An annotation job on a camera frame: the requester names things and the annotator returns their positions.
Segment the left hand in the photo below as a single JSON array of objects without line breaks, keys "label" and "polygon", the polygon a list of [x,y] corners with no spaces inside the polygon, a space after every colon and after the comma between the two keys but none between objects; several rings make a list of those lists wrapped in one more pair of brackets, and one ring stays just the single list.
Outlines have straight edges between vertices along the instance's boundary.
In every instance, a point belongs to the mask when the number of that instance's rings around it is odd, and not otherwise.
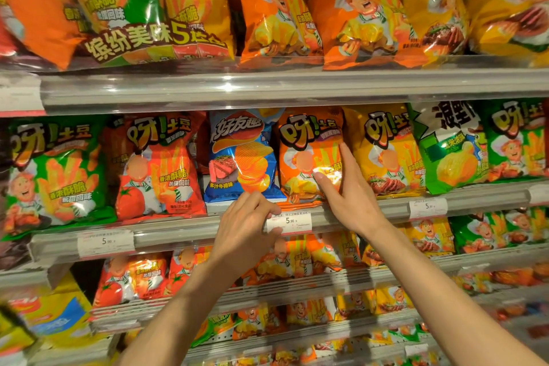
[{"label": "left hand", "polygon": [[222,266],[230,279],[236,281],[270,251],[282,233],[282,228],[262,233],[265,219],[281,211],[260,192],[242,193],[221,217],[208,262]]}]

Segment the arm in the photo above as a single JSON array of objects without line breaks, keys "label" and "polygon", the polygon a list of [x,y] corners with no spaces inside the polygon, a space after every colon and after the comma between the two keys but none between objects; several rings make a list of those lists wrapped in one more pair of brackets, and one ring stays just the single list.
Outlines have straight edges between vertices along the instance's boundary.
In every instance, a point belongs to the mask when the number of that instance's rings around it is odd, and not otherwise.
[{"label": "arm", "polygon": [[387,221],[351,151],[345,144],[340,149],[345,174],[341,194],[326,176],[315,173],[315,179],[339,221],[383,257],[449,360],[457,366],[546,365]]},{"label": "arm", "polygon": [[210,258],[197,265],[181,290],[126,349],[119,366],[180,366],[219,297],[255,266],[280,236],[261,233],[280,207],[259,192],[243,193],[225,211]]}]

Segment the blue chip bag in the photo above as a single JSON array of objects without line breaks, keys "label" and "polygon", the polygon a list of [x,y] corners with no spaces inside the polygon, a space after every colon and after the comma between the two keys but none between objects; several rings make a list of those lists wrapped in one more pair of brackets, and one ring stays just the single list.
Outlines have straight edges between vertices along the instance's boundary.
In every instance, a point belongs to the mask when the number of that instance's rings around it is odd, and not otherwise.
[{"label": "blue chip bag", "polygon": [[285,201],[273,185],[276,157],[269,145],[271,129],[284,108],[210,112],[210,183],[207,203],[236,200],[244,191],[259,191],[272,201]]}]

